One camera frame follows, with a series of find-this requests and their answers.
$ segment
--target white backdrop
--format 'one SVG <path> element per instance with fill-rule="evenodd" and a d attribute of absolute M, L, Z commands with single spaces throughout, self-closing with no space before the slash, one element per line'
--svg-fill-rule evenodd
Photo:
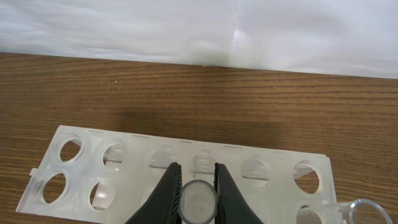
<path fill-rule="evenodd" d="M 2 0 L 0 51 L 398 78 L 395 0 Z"/>

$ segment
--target wooden table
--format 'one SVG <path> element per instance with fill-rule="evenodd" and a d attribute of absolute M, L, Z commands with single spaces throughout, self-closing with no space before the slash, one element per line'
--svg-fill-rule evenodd
<path fill-rule="evenodd" d="M 0 54 L 4 223 L 60 125 L 326 154 L 339 201 L 398 223 L 398 80 Z"/>

